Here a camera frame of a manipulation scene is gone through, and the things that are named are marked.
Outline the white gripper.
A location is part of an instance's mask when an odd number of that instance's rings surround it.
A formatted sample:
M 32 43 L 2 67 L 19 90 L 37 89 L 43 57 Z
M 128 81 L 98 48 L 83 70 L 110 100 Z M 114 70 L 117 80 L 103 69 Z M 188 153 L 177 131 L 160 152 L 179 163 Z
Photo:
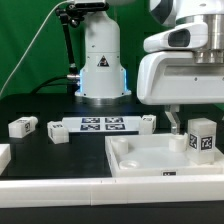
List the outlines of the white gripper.
M 192 52 L 146 55 L 140 62 L 137 97 L 146 105 L 166 105 L 171 133 L 180 133 L 179 105 L 224 103 L 224 64 L 196 64 Z

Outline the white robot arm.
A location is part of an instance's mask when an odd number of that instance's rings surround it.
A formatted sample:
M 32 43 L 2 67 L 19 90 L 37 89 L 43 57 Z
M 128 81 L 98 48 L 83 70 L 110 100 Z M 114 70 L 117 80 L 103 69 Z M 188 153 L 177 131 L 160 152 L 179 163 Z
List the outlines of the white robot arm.
M 119 27 L 106 9 L 131 1 L 74 0 L 87 13 L 79 96 L 88 101 L 101 104 L 128 93 Z M 149 12 L 169 29 L 143 42 L 147 55 L 138 70 L 137 97 L 164 105 L 176 133 L 181 104 L 224 103 L 224 0 L 149 0 Z

